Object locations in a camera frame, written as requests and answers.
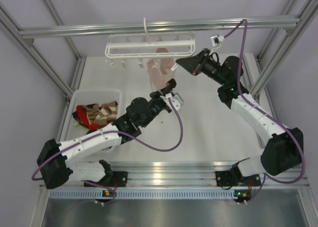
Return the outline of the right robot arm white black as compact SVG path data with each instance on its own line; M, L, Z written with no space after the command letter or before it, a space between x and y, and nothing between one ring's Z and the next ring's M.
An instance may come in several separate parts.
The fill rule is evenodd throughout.
M300 129L289 129L270 116L242 85L242 61L229 56L223 63L209 49L195 56L179 58L176 63L193 76L205 74L220 84L218 97L229 109L241 116L266 144L260 156L250 157L232 165L232 182L245 185L250 177L275 176L297 165L304 165L304 136Z

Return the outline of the pink sock front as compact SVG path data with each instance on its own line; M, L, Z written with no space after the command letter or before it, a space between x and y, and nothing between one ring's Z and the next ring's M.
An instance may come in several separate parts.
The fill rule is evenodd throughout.
M162 59L149 59L147 72L150 77L152 91L158 91L165 87Z

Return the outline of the white plastic clip hanger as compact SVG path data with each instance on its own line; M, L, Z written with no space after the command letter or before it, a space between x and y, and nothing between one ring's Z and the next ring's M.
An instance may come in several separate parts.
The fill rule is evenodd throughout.
M129 59L136 59L143 68L145 59L158 63L161 59L188 57L196 50L195 34L185 32L149 32L144 20L143 33L109 35L105 47L105 61L114 66L119 60L123 67Z

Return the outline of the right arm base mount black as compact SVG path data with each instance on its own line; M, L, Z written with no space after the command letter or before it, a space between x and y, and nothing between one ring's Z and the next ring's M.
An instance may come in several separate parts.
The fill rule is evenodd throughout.
M240 172L235 172L234 170L216 171L216 182L218 187L224 189L230 187L254 187L260 186L261 180L258 174L243 177Z

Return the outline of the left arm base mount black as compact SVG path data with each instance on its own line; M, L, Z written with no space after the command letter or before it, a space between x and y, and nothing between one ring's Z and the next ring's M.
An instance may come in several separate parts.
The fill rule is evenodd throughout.
M128 181L128 172L114 171L112 177L104 176L100 181L93 182L99 186L105 187L126 187Z

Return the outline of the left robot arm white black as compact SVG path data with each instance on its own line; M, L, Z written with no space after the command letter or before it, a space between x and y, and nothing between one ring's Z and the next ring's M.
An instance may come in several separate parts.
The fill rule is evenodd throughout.
M105 127L82 137L56 142L47 141L38 158L38 169L47 189L58 188L70 181L83 182L86 187L110 187L117 178L110 164L102 159L89 162L84 158L107 148L137 140L141 128L149 125L162 111L177 112L183 105L182 99L172 90L175 79L165 88L152 92L150 100L135 98L126 108L124 115Z

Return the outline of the white hanger clip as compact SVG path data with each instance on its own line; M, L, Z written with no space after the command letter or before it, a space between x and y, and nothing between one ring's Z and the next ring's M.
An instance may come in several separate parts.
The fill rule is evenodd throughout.
M171 71L175 71L179 67L178 64L175 64L174 66L171 67Z

